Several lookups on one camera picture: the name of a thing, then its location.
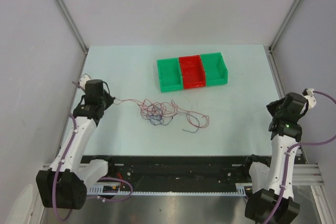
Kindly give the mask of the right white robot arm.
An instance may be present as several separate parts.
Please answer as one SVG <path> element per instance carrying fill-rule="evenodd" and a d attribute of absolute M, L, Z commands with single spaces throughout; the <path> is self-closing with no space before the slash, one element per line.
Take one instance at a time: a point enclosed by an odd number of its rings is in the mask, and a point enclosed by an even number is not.
<path fill-rule="evenodd" d="M 260 157 L 252 156 L 249 165 L 242 169 L 243 179 L 253 185 L 245 217 L 255 223 L 292 223 L 300 211 L 292 190 L 295 156 L 302 137 L 298 121 L 308 111 L 308 100 L 290 92 L 269 103 L 267 110 L 272 116 L 268 129 L 271 161 L 267 165 Z"/>

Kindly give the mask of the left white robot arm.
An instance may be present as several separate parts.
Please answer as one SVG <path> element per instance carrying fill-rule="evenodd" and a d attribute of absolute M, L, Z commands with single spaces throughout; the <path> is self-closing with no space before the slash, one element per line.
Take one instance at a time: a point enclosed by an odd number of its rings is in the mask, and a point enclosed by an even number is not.
<path fill-rule="evenodd" d="M 105 110 L 114 102 L 105 81 L 90 79 L 81 82 L 85 93 L 70 114 L 72 127 L 55 160 L 36 176 L 44 207 L 81 209 L 87 190 L 99 179 L 110 182 L 116 169 L 103 159 L 94 159 L 83 169 L 80 163 L 87 144 L 97 129 Z"/>

